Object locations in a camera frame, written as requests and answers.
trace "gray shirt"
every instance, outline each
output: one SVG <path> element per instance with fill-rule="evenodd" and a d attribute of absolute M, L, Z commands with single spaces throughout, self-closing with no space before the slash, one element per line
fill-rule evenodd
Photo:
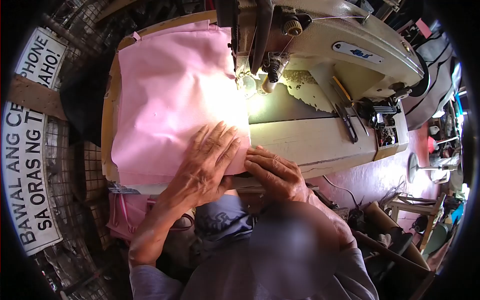
<path fill-rule="evenodd" d="M 186 286 L 149 265 L 130 273 L 134 300 L 277 300 L 255 281 L 248 259 L 248 239 L 230 244 L 197 267 Z M 340 253 L 331 282 L 310 299 L 378 299 L 359 249 Z"/>

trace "sign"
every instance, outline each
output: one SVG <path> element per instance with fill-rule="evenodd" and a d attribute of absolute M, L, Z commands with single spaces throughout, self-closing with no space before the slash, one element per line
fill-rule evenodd
<path fill-rule="evenodd" d="M 39 27 L 28 40 L 15 72 L 52 88 L 66 48 L 51 32 Z"/>
<path fill-rule="evenodd" d="M 1 164 L 10 215 L 27 255 L 63 238 L 48 201 L 43 162 L 46 116 L 7 102 Z"/>
<path fill-rule="evenodd" d="M 367 60 L 373 63 L 381 63 L 382 61 L 384 61 L 384 58 L 381 56 L 378 56 L 374 53 L 371 53 L 370 51 L 345 42 L 334 43 L 332 49 L 336 52 L 355 56 L 359 59 Z"/>

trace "machine logo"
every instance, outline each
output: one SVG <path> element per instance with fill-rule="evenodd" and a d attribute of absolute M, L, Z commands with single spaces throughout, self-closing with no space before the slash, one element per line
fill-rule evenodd
<path fill-rule="evenodd" d="M 369 56 L 372 56 L 373 54 L 365 54 L 363 55 L 363 52 L 358 50 L 358 49 L 355 49 L 355 50 L 350 50 L 350 52 L 352 52 L 353 54 L 357 55 L 357 56 L 361 56 L 365 59 L 367 59 Z"/>
<path fill-rule="evenodd" d="M 384 61 L 384 58 L 381 56 L 378 56 L 374 53 L 371 53 L 370 51 L 345 42 L 334 43 L 332 45 L 332 50 L 335 52 L 340 52 L 363 60 L 367 60 L 372 63 L 381 63 Z"/>

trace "sleeve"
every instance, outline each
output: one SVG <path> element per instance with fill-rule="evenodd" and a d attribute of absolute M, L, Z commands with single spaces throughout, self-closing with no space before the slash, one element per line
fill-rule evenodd
<path fill-rule="evenodd" d="M 335 277 L 351 299 L 378 300 L 377 289 L 367 274 L 360 249 L 340 253 Z"/>
<path fill-rule="evenodd" d="M 139 265 L 130 272 L 133 300 L 177 300 L 183 291 L 178 280 L 150 265 Z"/>

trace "wooden chair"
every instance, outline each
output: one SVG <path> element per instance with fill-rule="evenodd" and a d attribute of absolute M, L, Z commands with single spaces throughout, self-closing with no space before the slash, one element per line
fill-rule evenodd
<path fill-rule="evenodd" d="M 395 222 L 397 222 L 398 212 L 400 210 L 428 216 L 427 228 L 423 233 L 423 237 L 419 246 L 420 253 L 423 253 L 423 250 L 425 250 L 427 242 L 432 233 L 434 226 L 433 221 L 435 220 L 435 217 L 437 216 L 445 197 L 445 193 L 442 193 L 437 200 L 396 196 L 384 204 L 384 210 L 387 208 L 391 209 L 390 217 Z"/>

